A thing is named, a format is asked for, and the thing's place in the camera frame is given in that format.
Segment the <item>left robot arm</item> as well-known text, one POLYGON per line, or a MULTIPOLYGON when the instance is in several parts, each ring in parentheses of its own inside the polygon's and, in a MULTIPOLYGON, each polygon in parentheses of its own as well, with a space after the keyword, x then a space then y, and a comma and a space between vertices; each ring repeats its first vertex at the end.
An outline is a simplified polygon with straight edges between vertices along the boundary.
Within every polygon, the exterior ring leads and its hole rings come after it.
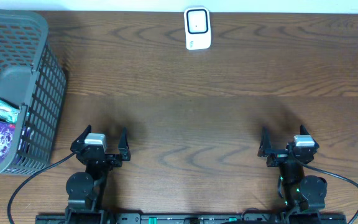
POLYGON ((93 133, 91 126, 87 126, 72 142, 71 152, 86 169, 73 174, 67 180, 68 206, 65 209, 65 223, 116 223, 115 215, 101 208, 101 204, 109 172, 131 159, 127 129, 122 130, 119 139, 119 154, 108 154, 106 148, 106 136, 93 133))

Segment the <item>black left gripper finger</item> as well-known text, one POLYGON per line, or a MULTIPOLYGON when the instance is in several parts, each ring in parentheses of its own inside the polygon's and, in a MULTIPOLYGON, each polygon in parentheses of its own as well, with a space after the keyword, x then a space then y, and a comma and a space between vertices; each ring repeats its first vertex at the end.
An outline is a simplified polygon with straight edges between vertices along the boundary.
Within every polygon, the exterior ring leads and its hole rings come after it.
POLYGON ((73 146, 84 144, 89 133, 91 133, 91 125, 88 125, 85 130, 73 141, 73 146))
POLYGON ((129 144, 127 141, 127 128, 123 128, 117 148, 119 149, 120 155, 122 156, 131 155, 131 152, 129 150, 129 144))

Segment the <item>mint green wipes pack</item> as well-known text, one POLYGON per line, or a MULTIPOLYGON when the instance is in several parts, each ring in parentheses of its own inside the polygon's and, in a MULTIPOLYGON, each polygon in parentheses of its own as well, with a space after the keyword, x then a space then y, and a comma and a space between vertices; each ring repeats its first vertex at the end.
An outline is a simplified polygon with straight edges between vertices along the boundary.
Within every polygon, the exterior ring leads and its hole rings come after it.
POLYGON ((0 119, 11 124, 16 124, 20 109, 11 106, 4 100, 0 99, 0 119))

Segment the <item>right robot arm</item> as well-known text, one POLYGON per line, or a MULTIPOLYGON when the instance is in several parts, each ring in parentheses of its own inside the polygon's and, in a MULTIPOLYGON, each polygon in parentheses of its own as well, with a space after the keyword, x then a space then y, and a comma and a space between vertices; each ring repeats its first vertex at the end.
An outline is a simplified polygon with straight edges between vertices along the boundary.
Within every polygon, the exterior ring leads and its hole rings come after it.
POLYGON ((307 221, 319 223, 318 212, 325 207, 327 182, 322 177, 305 175, 304 167, 314 159, 319 144, 301 125, 300 133, 288 142, 284 149, 275 149, 270 141, 267 128, 262 129, 258 156, 267 159, 268 167, 278 167, 279 196, 287 205, 280 214, 281 223, 301 223, 307 221))

